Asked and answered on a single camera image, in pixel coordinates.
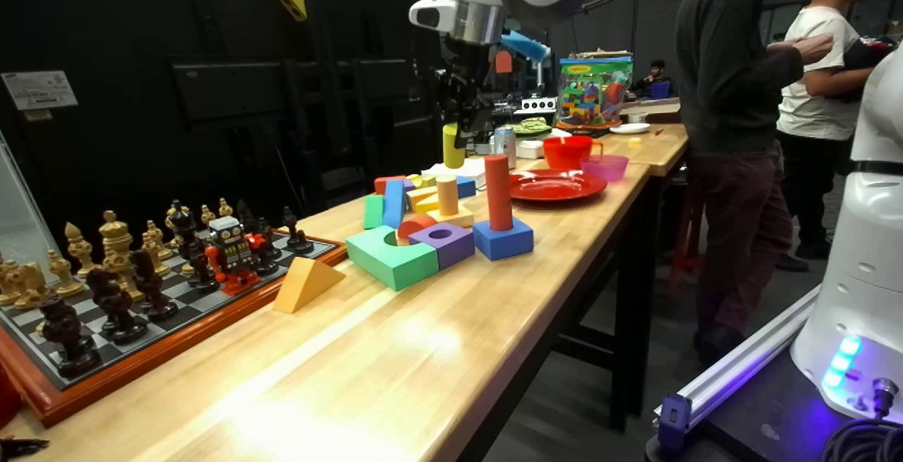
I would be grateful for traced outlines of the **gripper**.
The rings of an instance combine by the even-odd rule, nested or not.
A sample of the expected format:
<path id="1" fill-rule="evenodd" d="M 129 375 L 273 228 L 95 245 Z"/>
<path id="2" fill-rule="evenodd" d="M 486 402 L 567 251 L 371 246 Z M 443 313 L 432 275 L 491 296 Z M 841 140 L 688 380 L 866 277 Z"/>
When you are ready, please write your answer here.
<path id="1" fill-rule="evenodd" d="M 436 115 L 441 126 L 456 124 L 454 146 L 465 148 L 490 122 L 493 103 L 483 90 L 494 45 L 458 39 L 442 39 L 441 45 L 443 73 L 437 81 Z"/>

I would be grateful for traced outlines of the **yellow-green foam cylinder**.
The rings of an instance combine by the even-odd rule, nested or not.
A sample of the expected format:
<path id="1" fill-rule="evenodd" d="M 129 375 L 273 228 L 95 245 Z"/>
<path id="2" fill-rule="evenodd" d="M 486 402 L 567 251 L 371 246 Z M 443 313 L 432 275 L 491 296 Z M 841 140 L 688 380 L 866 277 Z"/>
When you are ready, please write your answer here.
<path id="1" fill-rule="evenodd" d="M 460 169 L 466 159 L 466 140 L 460 144 L 461 134 L 457 123 L 442 127 L 442 159 L 448 169 Z"/>

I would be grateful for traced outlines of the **silver drink can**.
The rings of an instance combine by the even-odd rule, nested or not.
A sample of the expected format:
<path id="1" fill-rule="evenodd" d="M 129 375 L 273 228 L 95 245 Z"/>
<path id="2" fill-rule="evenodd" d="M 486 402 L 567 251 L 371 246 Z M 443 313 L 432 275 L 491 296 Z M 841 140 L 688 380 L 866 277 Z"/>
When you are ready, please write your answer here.
<path id="1" fill-rule="evenodd" d="M 510 126 L 495 128 L 490 138 L 493 154 L 503 154 L 507 159 L 507 168 L 513 170 L 517 163 L 517 144 L 515 130 Z"/>

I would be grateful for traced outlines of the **red foam cylinder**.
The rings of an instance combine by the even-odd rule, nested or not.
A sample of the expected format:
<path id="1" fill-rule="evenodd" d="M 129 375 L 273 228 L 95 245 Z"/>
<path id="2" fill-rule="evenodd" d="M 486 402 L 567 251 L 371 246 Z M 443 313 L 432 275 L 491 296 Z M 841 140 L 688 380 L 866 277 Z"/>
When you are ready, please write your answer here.
<path id="1" fill-rule="evenodd" d="M 509 157 L 490 154 L 484 157 L 488 223 L 491 231 L 503 233 L 513 228 Z"/>

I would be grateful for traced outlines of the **yellow flat foam block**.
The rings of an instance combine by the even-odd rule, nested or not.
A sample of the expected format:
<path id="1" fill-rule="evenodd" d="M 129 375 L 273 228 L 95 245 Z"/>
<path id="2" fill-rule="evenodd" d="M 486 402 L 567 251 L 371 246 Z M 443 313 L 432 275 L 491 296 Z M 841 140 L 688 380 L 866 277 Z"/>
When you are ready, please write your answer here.
<path id="1" fill-rule="evenodd" d="M 428 211 L 426 214 L 438 224 L 451 224 L 461 228 L 470 228 L 474 224 L 474 215 L 472 214 L 472 211 L 468 210 L 463 205 L 459 205 L 455 214 L 443 214 L 439 209 Z"/>

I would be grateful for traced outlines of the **orange half-round foam block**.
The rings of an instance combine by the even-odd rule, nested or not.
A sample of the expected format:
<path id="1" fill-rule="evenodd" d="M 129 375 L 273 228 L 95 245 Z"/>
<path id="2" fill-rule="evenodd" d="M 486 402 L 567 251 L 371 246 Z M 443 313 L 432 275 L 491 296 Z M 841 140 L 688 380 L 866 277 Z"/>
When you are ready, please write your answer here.
<path id="1" fill-rule="evenodd" d="M 412 217 L 403 220 L 396 229 L 396 245 L 408 245 L 411 235 L 435 224 L 437 224 L 437 221 L 431 215 L 426 214 L 426 212 L 416 212 Z"/>

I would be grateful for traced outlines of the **purple foam block with hole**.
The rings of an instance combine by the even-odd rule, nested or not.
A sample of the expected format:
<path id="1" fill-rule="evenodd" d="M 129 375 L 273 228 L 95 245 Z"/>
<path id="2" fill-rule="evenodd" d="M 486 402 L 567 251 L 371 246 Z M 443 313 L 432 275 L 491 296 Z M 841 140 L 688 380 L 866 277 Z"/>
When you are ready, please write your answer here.
<path id="1" fill-rule="evenodd" d="M 449 223 L 433 224 L 408 237 L 410 244 L 424 243 L 436 251 L 439 270 L 468 259 L 476 250 L 471 230 Z"/>

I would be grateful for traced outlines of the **pink plastic bowl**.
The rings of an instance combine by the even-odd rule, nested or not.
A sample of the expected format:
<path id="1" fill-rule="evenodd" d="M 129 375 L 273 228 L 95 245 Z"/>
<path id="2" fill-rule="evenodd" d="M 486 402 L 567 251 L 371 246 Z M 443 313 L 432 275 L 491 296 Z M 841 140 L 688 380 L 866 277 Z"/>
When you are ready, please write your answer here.
<path id="1" fill-rule="evenodd" d="M 591 154 L 583 157 L 580 165 L 586 175 L 597 177 L 607 183 L 614 183 L 624 178 L 629 158 L 616 154 Z"/>

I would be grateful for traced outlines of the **person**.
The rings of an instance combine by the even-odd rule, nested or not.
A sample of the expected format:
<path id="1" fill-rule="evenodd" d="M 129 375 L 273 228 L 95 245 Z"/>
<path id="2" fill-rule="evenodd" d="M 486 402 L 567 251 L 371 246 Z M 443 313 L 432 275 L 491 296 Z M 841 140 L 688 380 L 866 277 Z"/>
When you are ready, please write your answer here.
<path id="1" fill-rule="evenodd" d="M 825 260 L 831 253 L 827 236 L 825 196 L 833 189 L 841 153 L 854 136 L 860 96 L 870 66 L 851 68 L 849 50 L 861 37 L 844 16 L 858 0 L 810 0 L 787 31 L 788 39 L 827 34 L 831 49 L 823 59 L 804 67 L 803 78 L 783 89 L 778 107 L 777 137 L 783 151 L 782 192 L 790 217 L 799 221 L 796 253 L 783 253 L 777 268 L 806 272 L 809 260 Z"/>
<path id="2" fill-rule="evenodd" d="M 673 88 L 672 88 L 672 96 L 674 92 L 674 83 L 673 80 L 665 74 L 665 66 L 667 64 L 662 59 L 657 59 L 652 61 L 650 64 L 650 71 L 648 75 L 644 78 L 635 80 L 629 86 L 629 92 L 632 93 L 638 99 L 649 99 L 649 84 L 655 82 L 655 80 L 671 80 Z"/>
<path id="3" fill-rule="evenodd" d="M 710 366 L 738 346 L 782 253 L 792 220 L 776 138 L 782 90 L 831 50 L 828 35 L 766 45 L 763 0 L 681 0 L 675 73 L 691 185 L 708 224 L 693 345 Z"/>

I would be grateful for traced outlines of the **toy robot figure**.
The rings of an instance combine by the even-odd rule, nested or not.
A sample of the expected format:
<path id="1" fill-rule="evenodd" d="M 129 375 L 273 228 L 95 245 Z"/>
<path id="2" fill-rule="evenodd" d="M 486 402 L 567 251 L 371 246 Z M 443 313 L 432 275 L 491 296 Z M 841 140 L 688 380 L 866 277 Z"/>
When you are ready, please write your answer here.
<path id="1" fill-rule="evenodd" d="M 226 295 L 236 297 L 260 282 L 257 264 L 264 243 L 262 234 L 246 233 L 235 217 L 213 219 L 207 224 L 207 233 L 212 240 L 205 249 L 207 261 Z"/>

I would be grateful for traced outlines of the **tall tan chess piece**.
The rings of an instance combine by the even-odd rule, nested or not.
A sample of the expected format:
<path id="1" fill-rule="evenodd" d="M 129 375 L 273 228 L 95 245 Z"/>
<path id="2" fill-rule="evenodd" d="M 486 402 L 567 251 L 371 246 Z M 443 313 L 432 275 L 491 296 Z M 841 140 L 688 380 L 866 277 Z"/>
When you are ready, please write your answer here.
<path id="1" fill-rule="evenodd" d="M 119 221 L 113 210 L 103 212 L 104 223 L 99 227 L 104 249 L 103 267 L 113 270 L 119 276 L 119 285 L 132 299 L 144 298 L 135 284 L 135 269 L 131 260 L 131 243 L 127 223 Z"/>

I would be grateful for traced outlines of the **tan chess bishop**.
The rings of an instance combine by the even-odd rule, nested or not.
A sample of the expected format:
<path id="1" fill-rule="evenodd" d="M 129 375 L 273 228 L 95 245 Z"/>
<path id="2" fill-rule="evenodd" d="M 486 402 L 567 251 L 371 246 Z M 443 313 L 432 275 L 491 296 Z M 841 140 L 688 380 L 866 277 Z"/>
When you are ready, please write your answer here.
<path id="1" fill-rule="evenodd" d="M 80 228 L 72 223 L 66 224 L 64 233 L 68 240 L 68 253 L 80 263 L 76 275 L 79 279 L 86 279 L 88 273 L 98 267 L 92 259 L 92 244 L 85 239 Z"/>

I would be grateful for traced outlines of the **white label sign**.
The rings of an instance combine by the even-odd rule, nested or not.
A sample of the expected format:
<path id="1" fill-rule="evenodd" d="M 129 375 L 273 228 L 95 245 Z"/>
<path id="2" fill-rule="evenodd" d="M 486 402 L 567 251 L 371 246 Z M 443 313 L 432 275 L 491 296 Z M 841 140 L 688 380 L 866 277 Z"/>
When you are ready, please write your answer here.
<path id="1" fill-rule="evenodd" d="M 78 106 L 64 71 L 0 73 L 0 79 L 19 111 L 48 111 Z"/>

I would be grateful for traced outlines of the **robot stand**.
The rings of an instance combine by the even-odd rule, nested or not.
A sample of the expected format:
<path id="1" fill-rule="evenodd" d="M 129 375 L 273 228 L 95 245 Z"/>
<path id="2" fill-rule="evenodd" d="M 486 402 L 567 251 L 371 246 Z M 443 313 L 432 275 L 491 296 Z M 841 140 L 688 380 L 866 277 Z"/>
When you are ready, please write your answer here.
<path id="1" fill-rule="evenodd" d="M 644 462 L 903 462 L 903 294 L 817 286 L 655 409 Z"/>

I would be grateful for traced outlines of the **tan chess pawn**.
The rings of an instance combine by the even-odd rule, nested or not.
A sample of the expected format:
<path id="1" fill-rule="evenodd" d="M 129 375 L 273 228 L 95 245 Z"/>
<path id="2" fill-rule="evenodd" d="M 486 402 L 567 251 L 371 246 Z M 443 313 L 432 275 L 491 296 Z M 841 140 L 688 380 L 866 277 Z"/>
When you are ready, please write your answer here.
<path id="1" fill-rule="evenodd" d="M 57 276 L 56 293 L 59 297 L 70 298 L 84 291 L 84 285 L 74 279 L 71 271 L 71 263 L 64 259 L 57 250 L 48 249 L 49 272 Z"/>

